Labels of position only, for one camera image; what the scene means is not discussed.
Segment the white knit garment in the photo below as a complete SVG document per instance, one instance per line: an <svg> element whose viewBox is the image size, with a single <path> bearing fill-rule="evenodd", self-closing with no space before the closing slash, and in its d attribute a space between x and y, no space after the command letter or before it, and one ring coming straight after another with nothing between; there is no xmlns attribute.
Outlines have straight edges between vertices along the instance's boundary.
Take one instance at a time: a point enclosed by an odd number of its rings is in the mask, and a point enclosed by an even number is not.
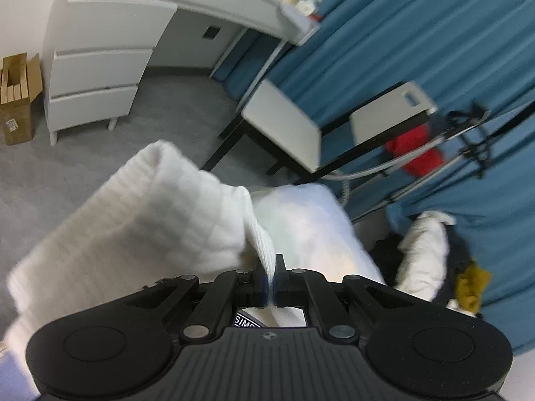
<svg viewBox="0 0 535 401"><path fill-rule="evenodd" d="M163 278L261 263L321 272L329 281L382 275L324 185L249 191L198 169L171 142L143 148L10 272L17 316L5 334L18 359L44 324Z"/></svg>

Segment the white puffy jacket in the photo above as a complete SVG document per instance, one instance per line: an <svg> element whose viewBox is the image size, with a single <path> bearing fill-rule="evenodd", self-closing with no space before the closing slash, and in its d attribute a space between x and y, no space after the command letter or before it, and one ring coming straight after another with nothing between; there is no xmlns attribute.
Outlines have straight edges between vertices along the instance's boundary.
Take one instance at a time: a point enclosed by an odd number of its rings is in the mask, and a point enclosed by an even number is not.
<svg viewBox="0 0 535 401"><path fill-rule="evenodd" d="M446 227L455 225L453 216L440 211L425 211L414 220L398 245L404 256L395 277L398 291L427 301L436 297L447 273Z"/></svg>

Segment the mustard yellow garment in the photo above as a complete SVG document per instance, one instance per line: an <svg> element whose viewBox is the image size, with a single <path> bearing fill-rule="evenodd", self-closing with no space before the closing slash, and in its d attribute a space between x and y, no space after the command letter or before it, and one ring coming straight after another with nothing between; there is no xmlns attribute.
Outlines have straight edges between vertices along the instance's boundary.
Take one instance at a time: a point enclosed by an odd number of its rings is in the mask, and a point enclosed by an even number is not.
<svg viewBox="0 0 535 401"><path fill-rule="evenodd" d="M459 307L467 312L477 314L483 302L483 292L492 280L492 274L480 268L475 259L463 272L456 275L454 298Z"/></svg>

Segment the red cloth on stand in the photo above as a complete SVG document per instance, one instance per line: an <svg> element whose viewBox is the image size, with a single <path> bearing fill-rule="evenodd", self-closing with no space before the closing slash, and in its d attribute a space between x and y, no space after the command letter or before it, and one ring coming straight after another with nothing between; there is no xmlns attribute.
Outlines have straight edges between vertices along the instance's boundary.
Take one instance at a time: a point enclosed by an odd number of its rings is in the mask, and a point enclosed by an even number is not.
<svg viewBox="0 0 535 401"><path fill-rule="evenodd" d="M385 144L385 149L393 157L401 157L417 148L423 147L430 141L429 125L423 124L389 140ZM411 176L423 177L442 166L442 164L442 152L438 148L430 148L404 165L403 170Z"/></svg>

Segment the white drawer desk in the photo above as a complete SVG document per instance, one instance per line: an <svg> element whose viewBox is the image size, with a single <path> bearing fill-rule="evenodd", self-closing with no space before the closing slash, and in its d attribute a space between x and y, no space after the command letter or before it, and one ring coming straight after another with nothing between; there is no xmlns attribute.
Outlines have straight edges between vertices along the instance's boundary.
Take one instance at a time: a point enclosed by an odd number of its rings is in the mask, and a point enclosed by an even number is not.
<svg viewBox="0 0 535 401"><path fill-rule="evenodd" d="M129 114L154 48L178 10L304 44L319 28L287 0L53 0L43 42L50 143L59 131Z"/></svg>

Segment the blue curtain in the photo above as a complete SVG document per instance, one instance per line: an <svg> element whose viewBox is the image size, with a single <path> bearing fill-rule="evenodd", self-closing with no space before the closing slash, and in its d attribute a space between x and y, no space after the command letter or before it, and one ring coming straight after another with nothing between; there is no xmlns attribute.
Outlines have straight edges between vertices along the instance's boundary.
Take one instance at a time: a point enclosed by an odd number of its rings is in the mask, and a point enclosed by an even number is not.
<svg viewBox="0 0 535 401"><path fill-rule="evenodd" d="M433 124L474 103L499 128L534 102L534 0L323 0L319 31L286 49L269 80L317 124L395 83L436 102ZM534 347L534 121L493 143L489 167L443 172L386 208L404 233L420 213L455 217L473 256L492 273L483 315L515 352Z"/></svg>

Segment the brown cardboard box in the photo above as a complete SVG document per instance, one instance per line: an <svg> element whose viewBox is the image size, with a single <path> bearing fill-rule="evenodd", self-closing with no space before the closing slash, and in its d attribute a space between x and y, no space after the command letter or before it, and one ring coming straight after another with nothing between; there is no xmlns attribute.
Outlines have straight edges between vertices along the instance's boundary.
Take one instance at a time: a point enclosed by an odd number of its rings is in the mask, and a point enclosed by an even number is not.
<svg viewBox="0 0 535 401"><path fill-rule="evenodd" d="M1 67L1 129L5 144L33 139L32 103L42 93L40 57L19 53L4 57Z"/></svg>

